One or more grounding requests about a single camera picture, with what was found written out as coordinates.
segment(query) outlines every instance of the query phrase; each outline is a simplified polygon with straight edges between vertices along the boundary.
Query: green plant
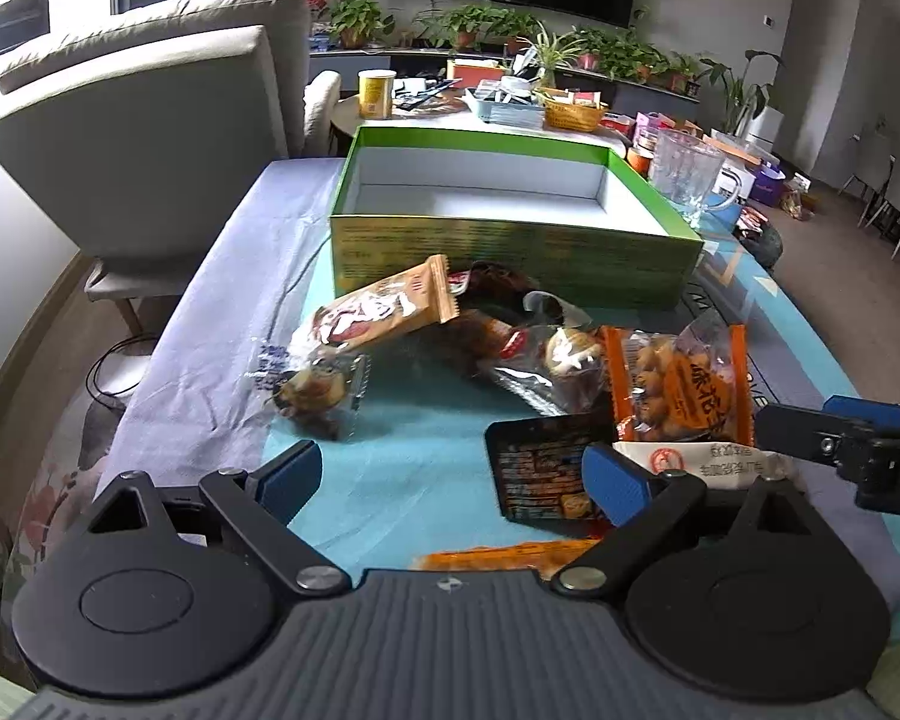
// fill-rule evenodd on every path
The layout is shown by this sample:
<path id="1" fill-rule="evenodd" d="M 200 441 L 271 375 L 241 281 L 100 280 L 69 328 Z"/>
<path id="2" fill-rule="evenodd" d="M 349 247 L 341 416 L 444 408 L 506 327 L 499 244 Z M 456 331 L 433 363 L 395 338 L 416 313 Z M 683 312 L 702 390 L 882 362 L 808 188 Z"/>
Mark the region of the green plant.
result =
<path id="1" fill-rule="evenodd" d="M 554 35 L 547 31 L 546 26 L 537 22 L 538 33 L 533 40 L 521 37 L 520 42 L 536 49 L 536 64 L 540 66 L 538 77 L 540 83 L 546 87 L 553 87 L 557 83 L 554 72 L 557 68 L 569 68 L 570 60 L 580 55 L 583 48 L 583 40 L 573 32 L 562 35 Z"/>
<path id="2" fill-rule="evenodd" d="M 384 18 L 372 0 L 338 0 L 330 12 L 330 31 L 345 43 L 360 45 L 377 34 L 393 32 L 394 17 Z"/>
<path id="3" fill-rule="evenodd" d="M 752 109 L 754 119 L 763 113 L 763 109 L 767 107 L 767 100 L 773 93 L 771 83 L 746 84 L 746 74 L 749 73 L 751 63 L 759 56 L 769 56 L 773 57 L 778 65 L 783 65 L 783 60 L 775 53 L 749 50 L 744 56 L 746 66 L 741 76 L 737 76 L 727 65 L 715 59 L 701 60 L 710 69 L 704 70 L 699 77 L 707 76 L 713 86 L 718 83 L 724 86 L 724 120 L 721 122 L 721 129 L 728 135 L 736 134 L 740 122 L 743 122 L 749 110 Z"/>
<path id="4" fill-rule="evenodd" d="M 495 8 L 496 18 L 487 24 L 487 36 L 493 37 L 530 37 L 536 30 L 536 19 L 522 10 L 509 7 Z"/>
<path id="5" fill-rule="evenodd" d="M 592 53 L 602 56 L 607 52 L 614 37 L 607 30 L 594 28 L 594 26 L 575 26 L 573 33 L 581 41 L 581 53 Z"/>
<path id="6" fill-rule="evenodd" d="M 670 69 L 670 60 L 656 47 L 637 39 L 633 29 L 607 35 L 600 51 L 600 72 L 611 80 L 646 81 Z"/>
<path id="7" fill-rule="evenodd" d="M 461 33 L 473 35 L 476 38 L 489 25 L 499 22 L 503 17 L 504 8 L 492 5 L 463 5 L 452 10 L 430 9 L 424 12 L 427 15 L 418 15 L 414 19 L 424 25 L 421 37 L 425 37 L 434 46 L 439 47 L 457 45 L 458 35 Z"/>
<path id="8" fill-rule="evenodd" d="M 701 57 L 674 52 L 670 57 L 670 70 L 681 76 L 687 76 L 689 79 L 696 79 L 701 71 Z"/>

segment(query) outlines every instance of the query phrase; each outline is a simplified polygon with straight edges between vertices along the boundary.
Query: tv stand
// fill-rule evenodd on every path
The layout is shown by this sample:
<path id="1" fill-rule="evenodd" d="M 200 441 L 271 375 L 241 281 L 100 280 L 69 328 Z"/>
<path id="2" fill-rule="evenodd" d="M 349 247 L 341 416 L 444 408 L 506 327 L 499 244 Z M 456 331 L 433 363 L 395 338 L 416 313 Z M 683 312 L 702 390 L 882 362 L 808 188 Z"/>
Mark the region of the tv stand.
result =
<path id="1" fill-rule="evenodd" d="M 357 73 L 362 70 L 394 70 L 398 76 L 435 76 L 446 67 L 448 58 L 502 59 L 502 48 L 487 46 L 480 52 L 391 47 L 310 52 L 310 80 L 324 70 L 334 70 L 343 77 L 341 93 L 346 97 L 357 92 Z M 672 119 L 693 121 L 697 117 L 698 100 L 647 84 L 610 80 L 594 71 L 577 68 L 558 70 L 557 83 L 568 89 L 600 92 L 612 110 L 626 116 L 636 116 L 639 111 L 656 111 Z"/>

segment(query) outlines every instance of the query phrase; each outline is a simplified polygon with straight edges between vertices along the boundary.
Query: yellow can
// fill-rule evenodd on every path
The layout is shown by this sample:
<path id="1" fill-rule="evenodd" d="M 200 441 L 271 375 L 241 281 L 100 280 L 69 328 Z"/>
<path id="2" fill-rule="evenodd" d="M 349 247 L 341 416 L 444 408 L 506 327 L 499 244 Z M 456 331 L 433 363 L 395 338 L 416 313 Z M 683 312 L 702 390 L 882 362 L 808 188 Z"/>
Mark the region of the yellow can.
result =
<path id="1" fill-rule="evenodd" d="M 360 71 L 360 115 L 364 119 L 389 119 L 394 102 L 393 70 Z"/>

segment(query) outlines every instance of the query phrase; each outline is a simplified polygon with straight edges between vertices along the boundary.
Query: glass pitcher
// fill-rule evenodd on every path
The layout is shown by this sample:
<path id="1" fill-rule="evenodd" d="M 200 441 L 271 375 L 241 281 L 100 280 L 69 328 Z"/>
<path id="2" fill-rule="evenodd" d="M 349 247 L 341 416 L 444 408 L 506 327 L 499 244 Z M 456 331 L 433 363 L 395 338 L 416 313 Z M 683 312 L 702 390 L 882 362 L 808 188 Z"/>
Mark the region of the glass pitcher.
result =
<path id="1" fill-rule="evenodd" d="M 697 229 L 703 211 L 728 208 L 740 196 L 740 178 L 724 169 L 725 159 L 727 156 L 719 148 L 708 146 L 693 135 L 674 129 L 660 130 L 650 164 L 650 186 L 676 205 L 687 223 Z M 735 188 L 726 200 L 709 205 L 707 199 L 721 173 L 733 180 Z"/>

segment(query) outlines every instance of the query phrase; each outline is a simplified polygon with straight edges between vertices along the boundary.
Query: orange snack bag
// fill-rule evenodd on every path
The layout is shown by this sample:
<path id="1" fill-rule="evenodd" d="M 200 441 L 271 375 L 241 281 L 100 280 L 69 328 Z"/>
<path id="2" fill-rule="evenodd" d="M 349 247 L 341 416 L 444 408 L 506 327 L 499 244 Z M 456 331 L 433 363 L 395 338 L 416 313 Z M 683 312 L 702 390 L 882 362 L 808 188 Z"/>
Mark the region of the orange snack bag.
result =
<path id="1" fill-rule="evenodd" d="M 463 552 L 434 552 L 413 562 L 418 571 L 515 571 L 533 568 L 549 580 L 568 562 L 573 562 L 599 538 L 569 538 L 565 541 L 525 541 L 512 547 L 476 547 Z"/>
<path id="2" fill-rule="evenodd" d="M 743 325 L 710 310 L 679 336 L 604 327 L 602 340 L 621 440 L 754 445 Z"/>

